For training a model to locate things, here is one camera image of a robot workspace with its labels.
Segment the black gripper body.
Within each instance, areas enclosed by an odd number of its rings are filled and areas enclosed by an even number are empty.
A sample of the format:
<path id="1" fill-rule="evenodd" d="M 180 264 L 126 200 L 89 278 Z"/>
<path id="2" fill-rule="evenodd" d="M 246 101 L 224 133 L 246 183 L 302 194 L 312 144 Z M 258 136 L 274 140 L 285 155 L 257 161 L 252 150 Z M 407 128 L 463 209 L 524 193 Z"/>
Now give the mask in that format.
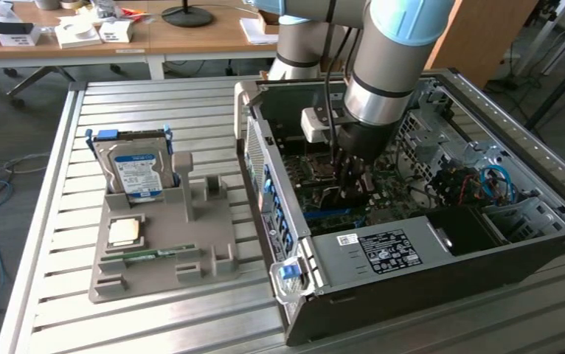
<path id="1" fill-rule="evenodd" d="M 357 157 L 367 163 L 373 163 L 395 139 L 396 128 L 397 123 L 367 125 L 352 122 L 341 125 L 337 136 L 337 159 Z"/>

